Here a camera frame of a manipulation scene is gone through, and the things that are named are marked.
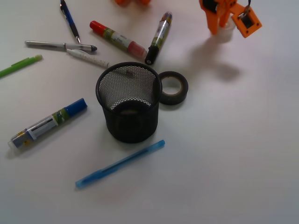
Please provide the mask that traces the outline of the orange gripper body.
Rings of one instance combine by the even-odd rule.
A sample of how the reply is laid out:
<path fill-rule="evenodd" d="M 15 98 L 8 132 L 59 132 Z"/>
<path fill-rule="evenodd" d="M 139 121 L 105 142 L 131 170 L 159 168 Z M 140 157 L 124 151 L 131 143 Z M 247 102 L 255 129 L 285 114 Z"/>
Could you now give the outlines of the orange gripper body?
<path fill-rule="evenodd" d="M 236 0 L 200 0 L 201 9 L 206 16 L 220 16 L 225 13 L 237 14 Z"/>

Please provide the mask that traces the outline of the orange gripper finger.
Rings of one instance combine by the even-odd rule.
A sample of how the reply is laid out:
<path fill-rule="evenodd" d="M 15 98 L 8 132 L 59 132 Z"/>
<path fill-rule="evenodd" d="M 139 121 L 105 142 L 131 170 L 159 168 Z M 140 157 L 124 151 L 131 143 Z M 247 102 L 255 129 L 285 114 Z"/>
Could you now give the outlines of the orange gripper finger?
<path fill-rule="evenodd" d="M 209 10 L 206 11 L 207 26 L 213 35 L 216 35 L 218 31 L 218 19 L 219 17 L 217 13 L 211 12 Z"/>
<path fill-rule="evenodd" d="M 230 17 L 231 12 L 229 10 L 226 10 L 224 13 L 220 15 L 220 20 L 219 20 L 219 26 L 221 28 L 224 28 L 227 24 L 227 21 Z"/>

